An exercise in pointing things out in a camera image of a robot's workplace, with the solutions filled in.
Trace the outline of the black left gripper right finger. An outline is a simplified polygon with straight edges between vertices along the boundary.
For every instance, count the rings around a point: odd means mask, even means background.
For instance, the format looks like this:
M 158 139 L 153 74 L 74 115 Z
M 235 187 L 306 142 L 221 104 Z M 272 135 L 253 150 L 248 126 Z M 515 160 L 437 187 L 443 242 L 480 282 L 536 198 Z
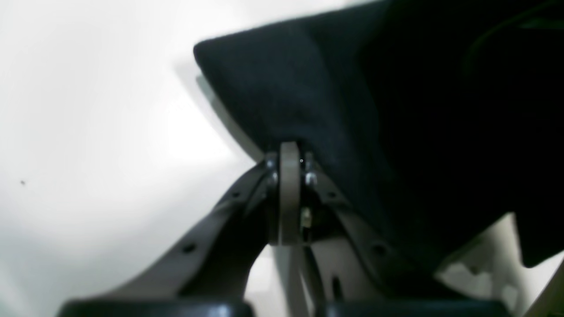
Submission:
M 317 317 L 507 317 L 498 301 L 470 299 L 396 251 L 354 210 L 311 152 L 302 156 L 305 241 Z

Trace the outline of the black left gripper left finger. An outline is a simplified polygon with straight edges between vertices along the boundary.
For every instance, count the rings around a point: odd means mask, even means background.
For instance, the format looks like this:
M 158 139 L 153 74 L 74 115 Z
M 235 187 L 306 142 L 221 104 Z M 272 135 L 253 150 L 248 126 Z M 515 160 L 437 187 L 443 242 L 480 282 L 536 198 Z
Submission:
M 60 317 L 252 317 L 252 265 L 268 243 L 300 242 L 300 151 L 278 152 L 243 174 L 211 213 L 151 267 L 121 287 L 66 303 Z

